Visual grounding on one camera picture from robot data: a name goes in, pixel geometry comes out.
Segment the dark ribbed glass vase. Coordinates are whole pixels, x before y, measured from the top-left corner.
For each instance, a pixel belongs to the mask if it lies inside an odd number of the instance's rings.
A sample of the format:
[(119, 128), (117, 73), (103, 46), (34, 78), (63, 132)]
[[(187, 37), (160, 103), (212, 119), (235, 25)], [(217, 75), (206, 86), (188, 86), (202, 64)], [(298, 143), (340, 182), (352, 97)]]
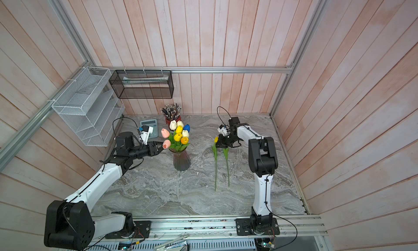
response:
[(174, 152), (173, 154), (173, 165), (176, 170), (186, 171), (189, 169), (191, 162), (186, 150)]

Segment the orange yellow tulip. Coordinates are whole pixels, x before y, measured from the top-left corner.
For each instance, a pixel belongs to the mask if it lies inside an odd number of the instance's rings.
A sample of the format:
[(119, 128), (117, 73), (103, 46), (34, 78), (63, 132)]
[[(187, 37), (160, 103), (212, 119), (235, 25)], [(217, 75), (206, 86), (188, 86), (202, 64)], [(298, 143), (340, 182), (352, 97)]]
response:
[(182, 145), (188, 145), (189, 144), (189, 138), (188, 137), (182, 137), (180, 140)]

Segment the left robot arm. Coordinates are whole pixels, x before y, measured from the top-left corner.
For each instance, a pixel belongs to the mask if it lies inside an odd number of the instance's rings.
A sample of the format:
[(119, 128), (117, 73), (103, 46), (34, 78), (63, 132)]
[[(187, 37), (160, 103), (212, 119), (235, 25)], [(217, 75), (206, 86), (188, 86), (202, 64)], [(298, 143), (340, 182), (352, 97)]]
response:
[(146, 132), (140, 138), (132, 132), (117, 135), (111, 155), (98, 172), (73, 194), (47, 207), (44, 245), (84, 251), (92, 240), (100, 237), (116, 235), (129, 239), (135, 236), (136, 225), (131, 213), (119, 211), (92, 218), (91, 211), (117, 180), (135, 168), (134, 160), (157, 156), (163, 150), (163, 143), (149, 142)]

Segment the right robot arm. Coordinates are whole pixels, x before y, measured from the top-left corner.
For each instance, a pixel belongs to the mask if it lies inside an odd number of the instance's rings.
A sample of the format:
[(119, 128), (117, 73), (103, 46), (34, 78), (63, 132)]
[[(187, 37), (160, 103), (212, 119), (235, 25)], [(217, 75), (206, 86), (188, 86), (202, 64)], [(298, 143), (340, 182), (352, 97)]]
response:
[(274, 139), (255, 132), (247, 124), (221, 125), (216, 148), (234, 148), (244, 142), (248, 145), (248, 164), (255, 178), (254, 202), (249, 218), (235, 220), (236, 232), (239, 236), (279, 235), (277, 220), (271, 211), (271, 187), (278, 158)]

